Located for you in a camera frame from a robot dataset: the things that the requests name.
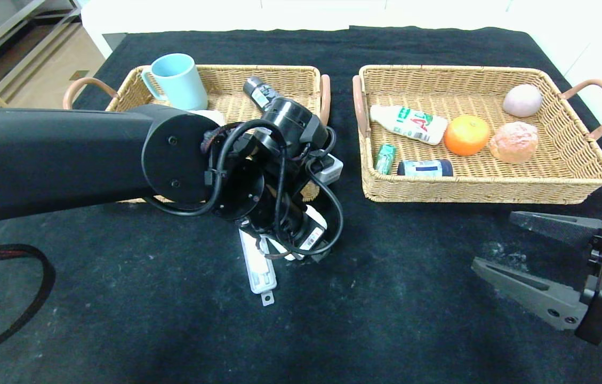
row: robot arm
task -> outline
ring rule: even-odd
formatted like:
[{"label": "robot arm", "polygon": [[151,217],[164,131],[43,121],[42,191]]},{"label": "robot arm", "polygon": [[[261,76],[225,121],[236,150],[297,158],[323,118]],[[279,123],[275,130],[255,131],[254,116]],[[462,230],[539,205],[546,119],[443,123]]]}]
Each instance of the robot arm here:
[{"label": "robot arm", "polygon": [[[266,97],[254,92],[263,87]],[[223,127],[161,105],[123,113],[0,109],[0,219],[144,197],[181,216],[213,212],[296,254],[326,254],[342,229],[340,204],[326,187],[341,171],[329,154],[335,133],[257,78],[245,91],[262,118]],[[306,213],[301,189],[310,181],[338,212],[332,241],[320,239],[326,228]]]}]

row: orange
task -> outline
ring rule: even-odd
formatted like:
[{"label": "orange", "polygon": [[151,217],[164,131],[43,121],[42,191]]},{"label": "orange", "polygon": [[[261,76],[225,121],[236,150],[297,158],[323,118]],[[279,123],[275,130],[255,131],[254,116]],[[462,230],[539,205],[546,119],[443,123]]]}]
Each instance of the orange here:
[{"label": "orange", "polygon": [[491,129],[482,119],[472,115],[455,117],[445,130],[444,142],[447,149],[460,156],[478,153],[491,136]]}]

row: mug handle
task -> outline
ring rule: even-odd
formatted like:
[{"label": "mug handle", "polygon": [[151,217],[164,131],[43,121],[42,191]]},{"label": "mug handle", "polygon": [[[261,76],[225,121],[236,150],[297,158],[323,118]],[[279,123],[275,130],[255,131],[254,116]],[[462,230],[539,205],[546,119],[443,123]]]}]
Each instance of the mug handle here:
[{"label": "mug handle", "polygon": [[156,88],[154,88],[154,85],[152,85],[151,80],[149,80],[149,73],[151,73],[150,67],[147,67],[142,70],[142,81],[144,81],[145,85],[147,86],[147,90],[149,90],[149,93],[156,100],[167,101],[167,97],[165,97],[164,95],[159,95],[159,92],[156,92]]}]

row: black cable on table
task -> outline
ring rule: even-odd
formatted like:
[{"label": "black cable on table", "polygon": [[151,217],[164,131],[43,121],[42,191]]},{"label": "black cable on table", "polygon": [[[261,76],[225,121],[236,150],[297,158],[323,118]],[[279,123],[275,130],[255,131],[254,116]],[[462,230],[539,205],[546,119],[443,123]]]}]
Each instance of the black cable on table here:
[{"label": "black cable on table", "polygon": [[35,294],[35,298],[30,303],[30,306],[23,311],[23,314],[21,314],[21,316],[19,316],[6,331],[0,334],[0,344],[23,328],[23,326],[35,316],[40,308],[42,308],[47,297],[50,296],[50,292],[52,292],[54,280],[57,277],[54,267],[50,264],[50,261],[45,257],[44,253],[40,252],[38,248],[23,244],[0,245],[0,261],[17,258],[35,258],[39,260],[43,266],[43,277],[42,282],[40,282],[40,288],[38,289],[37,294]]}]

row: bottle label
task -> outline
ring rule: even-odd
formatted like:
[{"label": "bottle label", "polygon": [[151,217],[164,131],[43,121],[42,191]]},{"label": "bottle label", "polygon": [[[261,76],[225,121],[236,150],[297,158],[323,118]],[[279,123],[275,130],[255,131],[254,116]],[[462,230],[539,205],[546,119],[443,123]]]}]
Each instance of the bottle label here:
[{"label": "bottle label", "polygon": [[269,103],[269,100],[267,100],[267,97],[260,92],[259,88],[256,88],[254,92],[251,93],[251,97],[256,100],[256,104],[260,105],[260,108],[265,107],[267,103]]},{"label": "bottle label", "polygon": [[393,132],[412,139],[430,141],[431,135],[428,132],[432,121],[433,116],[429,114],[403,107],[398,112]]},{"label": "bottle label", "polygon": [[403,161],[406,177],[442,177],[443,167],[438,160]]}]

